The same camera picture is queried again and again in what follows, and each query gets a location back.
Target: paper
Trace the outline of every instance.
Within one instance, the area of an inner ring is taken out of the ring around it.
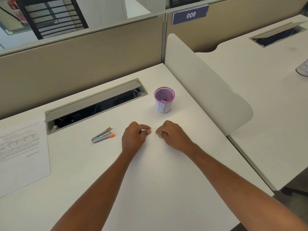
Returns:
[[[48,175],[50,163],[43,118],[0,131],[0,198]]]

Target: beige partition panel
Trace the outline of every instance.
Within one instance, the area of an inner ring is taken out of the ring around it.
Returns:
[[[225,136],[252,119],[250,104],[175,34],[167,39],[165,66]]]
[[[0,57],[0,119],[161,63],[163,18]]]
[[[167,36],[174,33],[194,52],[206,52],[221,42],[295,16],[307,2],[223,0],[210,4],[206,17],[176,25],[172,25],[169,13]]]

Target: forearm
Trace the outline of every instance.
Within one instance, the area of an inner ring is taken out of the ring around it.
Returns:
[[[118,159],[71,206],[51,231],[101,231],[118,195],[131,154]]]
[[[249,231],[308,230],[274,198],[194,145],[185,154],[198,166],[229,209]]]

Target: number plate sign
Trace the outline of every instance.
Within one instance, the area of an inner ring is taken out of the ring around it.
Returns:
[[[208,10],[209,5],[202,5],[186,10],[173,12],[172,25],[191,21],[197,18],[203,18],[206,16]]]

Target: purple mesh pen holder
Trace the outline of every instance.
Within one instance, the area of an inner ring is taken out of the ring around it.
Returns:
[[[175,98],[174,91],[169,87],[160,87],[154,92],[155,108],[160,113],[167,113],[172,109]]]

